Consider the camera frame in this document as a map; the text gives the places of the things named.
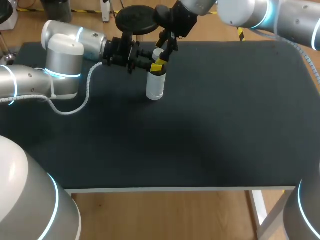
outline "floor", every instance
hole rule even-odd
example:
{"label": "floor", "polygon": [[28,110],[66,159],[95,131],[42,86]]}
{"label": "floor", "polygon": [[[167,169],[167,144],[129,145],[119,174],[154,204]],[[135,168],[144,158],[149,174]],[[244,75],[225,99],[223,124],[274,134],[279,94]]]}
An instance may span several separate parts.
{"label": "floor", "polygon": [[[29,6],[33,0],[20,0],[20,6]],[[125,6],[157,4],[172,6],[175,0],[124,0]],[[71,0],[72,9],[99,10],[98,0]],[[36,0],[34,9],[41,9]],[[119,1],[114,9],[120,10]],[[3,32],[7,44],[21,46],[24,42],[40,42],[46,22],[43,12],[20,12],[12,31]],[[74,13],[72,24],[104,32],[108,39],[120,37],[115,20],[102,23],[101,14]],[[143,41],[158,40],[160,29],[145,35]],[[267,40],[244,30],[247,41]],[[182,41],[239,41],[235,28],[224,25],[217,15],[198,18],[189,36]],[[320,55],[312,49],[303,49],[320,69]],[[282,195],[279,190],[264,190],[269,212]],[[72,196],[82,215],[81,240],[254,240],[254,225],[249,198],[244,191],[221,192],[157,192],[157,193],[97,193]],[[284,240],[283,229],[270,238]]]}

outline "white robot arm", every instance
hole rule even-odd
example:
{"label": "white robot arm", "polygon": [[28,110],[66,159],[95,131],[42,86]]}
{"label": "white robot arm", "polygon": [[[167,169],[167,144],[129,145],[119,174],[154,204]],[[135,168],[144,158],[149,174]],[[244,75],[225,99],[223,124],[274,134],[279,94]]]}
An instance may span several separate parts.
{"label": "white robot arm", "polygon": [[[154,20],[176,37],[186,37],[198,16],[216,0],[178,0],[173,8],[159,5]],[[320,49],[320,4],[304,0],[219,0],[217,13],[227,25],[265,30],[292,42]]]}
{"label": "white robot arm", "polygon": [[55,34],[47,47],[45,69],[0,65],[0,103],[24,99],[73,99],[79,88],[84,46]]}

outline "white cable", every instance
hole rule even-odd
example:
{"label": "white cable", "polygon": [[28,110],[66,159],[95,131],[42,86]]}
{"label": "white cable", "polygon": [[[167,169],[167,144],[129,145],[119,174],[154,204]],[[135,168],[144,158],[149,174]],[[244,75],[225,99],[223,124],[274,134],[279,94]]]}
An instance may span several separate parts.
{"label": "white cable", "polygon": [[290,45],[292,45],[295,49],[297,49],[300,54],[304,57],[304,59],[307,61],[307,63],[310,65],[311,69],[312,69],[312,72],[316,78],[316,81],[317,83],[320,85],[320,76],[319,76],[319,73],[314,65],[314,63],[312,62],[311,58],[308,56],[308,54],[306,54],[306,52],[298,45],[296,44],[295,42],[292,42],[292,41],[289,41],[281,36],[277,36],[277,35],[270,35],[270,34],[266,34],[266,33],[263,33],[263,32],[260,32],[258,30],[252,30],[251,31],[255,34],[258,34],[259,36],[262,36],[262,37],[266,37],[266,38],[270,38],[270,39],[274,39],[274,40],[279,40],[279,41],[283,41],[283,42],[286,42]]}
{"label": "white cable", "polygon": [[86,80],[86,96],[85,96],[85,100],[83,102],[83,104],[78,107],[76,110],[73,111],[69,111],[69,112],[62,112],[59,111],[56,106],[54,105],[54,103],[46,96],[42,96],[42,95],[23,95],[23,96],[17,96],[17,97],[7,97],[7,98],[0,98],[0,103],[8,103],[8,102],[12,102],[12,101],[19,101],[19,100],[26,100],[26,99],[42,99],[45,101],[48,101],[50,107],[52,108],[52,110],[59,115],[72,115],[75,114],[79,111],[81,111],[88,103],[89,100],[89,96],[90,96],[90,80],[91,80],[91,75],[93,73],[93,71],[102,65],[102,62],[97,63],[96,65],[94,65],[88,74],[88,78]]}
{"label": "white cable", "polygon": [[76,110],[73,110],[73,111],[69,111],[69,112],[62,112],[62,111],[59,111],[56,106],[54,105],[54,103],[49,100],[48,103],[50,105],[50,107],[53,109],[53,111],[56,113],[56,114],[59,114],[59,115],[63,115],[63,116],[67,116],[67,115],[72,115],[72,114],[75,114],[79,111],[81,111],[88,103],[89,101],[89,96],[90,96],[90,80],[91,80],[91,75],[93,73],[93,71],[102,65],[102,62],[98,62],[96,65],[94,65],[90,71],[89,71],[89,74],[88,74],[88,78],[86,80],[86,96],[85,96],[85,100],[84,102],[82,103],[82,105],[80,107],[78,107]]}

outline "black table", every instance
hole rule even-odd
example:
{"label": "black table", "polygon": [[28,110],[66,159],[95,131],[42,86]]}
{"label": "black table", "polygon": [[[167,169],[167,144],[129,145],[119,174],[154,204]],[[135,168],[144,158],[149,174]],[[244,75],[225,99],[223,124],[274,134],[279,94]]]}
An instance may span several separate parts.
{"label": "black table", "polygon": [[[24,44],[16,60],[45,62],[40,43]],[[59,110],[81,105],[94,64],[84,61],[78,96],[55,101]],[[0,135],[65,189],[296,186],[319,167],[319,94],[286,43],[181,42],[161,100],[145,97],[146,81],[143,70],[101,66],[81,112],[3,105]]]}

